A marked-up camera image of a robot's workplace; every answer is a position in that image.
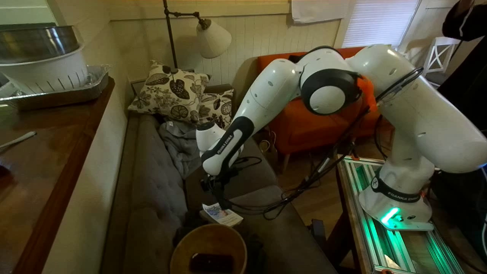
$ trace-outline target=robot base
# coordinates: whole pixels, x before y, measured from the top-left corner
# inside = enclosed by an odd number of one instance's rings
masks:
[[[393,201],[369,186],[358,193],[363,211],[387,230],[430,231],[430,207],[419,198],[415,202]]]

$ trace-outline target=wooden shelf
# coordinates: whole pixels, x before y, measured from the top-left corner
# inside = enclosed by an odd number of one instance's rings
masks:
[[[113,81],[91,102],[22,111],[0,143],[0,272],[40,272],[97,131]]]

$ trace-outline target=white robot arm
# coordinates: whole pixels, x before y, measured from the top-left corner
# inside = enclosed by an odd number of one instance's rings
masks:
[[[487,163],[487,140],[387,46],[365,47],[348,59],[322,47],[298,64],[270,62],[247,90],[223,137],[202,154],[203,170],[209,176],[224,173],[238,148],[296,96],[314,114],[339,111],[360,96],[358,76],[374,84],[378,109],[395,128],[390,154],[358,195],[360,205],[386,228],[431,230],[430,208],[419,192],[433,167],[451,173],[479,169]]]

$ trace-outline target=wooden table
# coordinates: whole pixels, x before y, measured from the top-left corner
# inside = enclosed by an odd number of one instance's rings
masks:
[[[0,152],[0,272],[40,272],[97,131],[113,81],[95,100],[21,111],[0,143],[36,134]]]
[[[358,175],[354,173],[354,176],[349,170],[366,167],[369,169],[368,173],[372,175],[380,166],[381,161],[378,160],[352,160],[349,157],[345,157],[337,164],[336,175],[342,214],[323,245],[331,263],[339,268],[340,260],[351,249],[354,268],[360,272],[393,269],[393,263],[398,265],[398,272],[463,272],[466,266],[444,243],[438,228],[431,233],[389,231],[363,213],[355,196],[358,187],[352,183]],[[462,253],[470,253],[468,257],[476,256],[471,248],[462,248]]]

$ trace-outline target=gray couch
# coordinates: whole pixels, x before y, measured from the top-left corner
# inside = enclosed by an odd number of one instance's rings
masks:
[[[158,134],[151,116],[130,116],[112,201],[100,272],[168,272],[173,237],[188,210],[214,201],[199,187],[197,169],[183,179]],[[243,155],[259,157],[255,143]],[[240,204],[266,204],[279,198],[276,178],[266,161],[241,170],[224,189]],[[263,272],[334,272],[291,205],[273,221],[244,216],[243,225],[261,239]]]

